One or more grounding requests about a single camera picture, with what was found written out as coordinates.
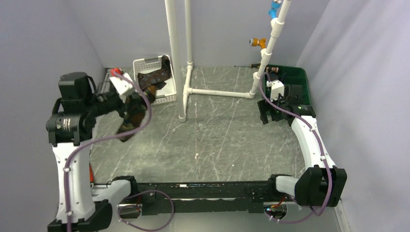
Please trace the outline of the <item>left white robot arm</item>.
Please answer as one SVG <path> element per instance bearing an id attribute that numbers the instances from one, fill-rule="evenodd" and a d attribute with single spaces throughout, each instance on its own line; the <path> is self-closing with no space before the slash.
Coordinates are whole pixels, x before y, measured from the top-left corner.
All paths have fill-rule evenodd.
<path id="1" fill-rule="evenodd" d="M 63 75 L 61 97 L 56 100 L 46 123 L 48 140 L 55 155 L 59 178 L 59 204 L 50 232 L 94 232 L 109 227 L 117 205 L 138 199 L 139 189 L 132 176 L 116 177 L 92 194 L 89 155 L 96 119 L 113 111 L 124 113 L 126 98 L 134 91 L 127 74 L 112 79 L 113 90 L 98 93 L 85 72 Z"/>

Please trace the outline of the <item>colourful patterned tie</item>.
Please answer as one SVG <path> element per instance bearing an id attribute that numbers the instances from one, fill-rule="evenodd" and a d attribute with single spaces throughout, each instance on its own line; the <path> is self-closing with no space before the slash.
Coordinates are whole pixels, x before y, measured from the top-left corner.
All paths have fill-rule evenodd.
<path id="1" fill-rule="evenodd" d="M 155 86 L 149 86 L 148 88 L 143 90 L 150 104 L 153 103 L 156 99 L 156 91 L 157 88 Z M 146 103 L 137 92 L 134 92 L 130 96 L 128 96 L 126 101 L 126 114 L 122 116 L 123 122 L 118 128 L 116 134 L 124 133 L 127 131 L 131 131 L 135 128 L 138 128 L 145 117 L 146 110 Z M 129 139 L 131 139 L 134 135 L 135 134 L 131 134 L 119 137 L 118 139 L 121 142 L 126 142 Z"/>

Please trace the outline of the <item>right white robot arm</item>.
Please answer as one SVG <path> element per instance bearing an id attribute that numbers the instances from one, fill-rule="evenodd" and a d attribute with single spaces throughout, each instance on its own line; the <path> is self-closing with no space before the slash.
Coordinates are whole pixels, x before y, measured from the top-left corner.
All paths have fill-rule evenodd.
<path id="1" fill-rule="evenodd" d="M 347 173 L 338 168 L 327 152 L 317 127 L 313 107 L 302 101 L 302 86 L 286 86 L 280 81 L 267 81 L 268 95 L 258 102 L 263 124 L 286 120 L 297 137 L 305 163 L 305 172 L 299 177 L 274 174 L 266 194 L 273 201 L 285 194 L 301 206 L 337 206 Z"/>

